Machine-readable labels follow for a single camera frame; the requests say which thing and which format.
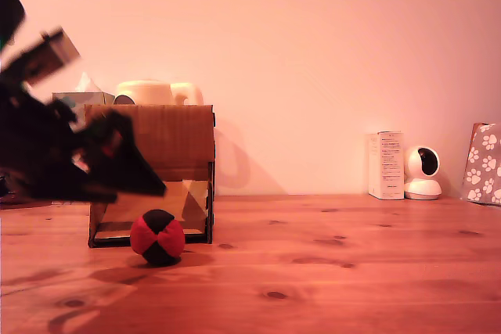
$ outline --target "white mug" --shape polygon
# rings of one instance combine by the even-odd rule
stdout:
[[[202,105],[198,88],[189,82],[170,84],[157,80],[122,82],[117,86],[115,105]]]

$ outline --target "red and black ball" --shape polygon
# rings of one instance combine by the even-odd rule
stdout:
[[[186,244],[179,221],[161,209],[150,210],[136,219],[130,237],[132,250],[156,266],[175,264]]]

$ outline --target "tissue box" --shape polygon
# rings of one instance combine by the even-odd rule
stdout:
[[[65,102],[77,114],[74,130],[85,126],[85,105],[112,105],[115,96],[105,92],[60,92],[52,93],[52,99]]]

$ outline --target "tissue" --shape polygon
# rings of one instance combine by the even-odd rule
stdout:
[[[82,92],[102,92],[102,90],[94,84],[94,81],[88,76],[87,72],[81,74],[80,81],[78,82],[75,91]]]

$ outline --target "white box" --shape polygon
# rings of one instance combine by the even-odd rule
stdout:
[[[404,199],[404,152],[401,132],[369,135],[369,194],[378,199]]]

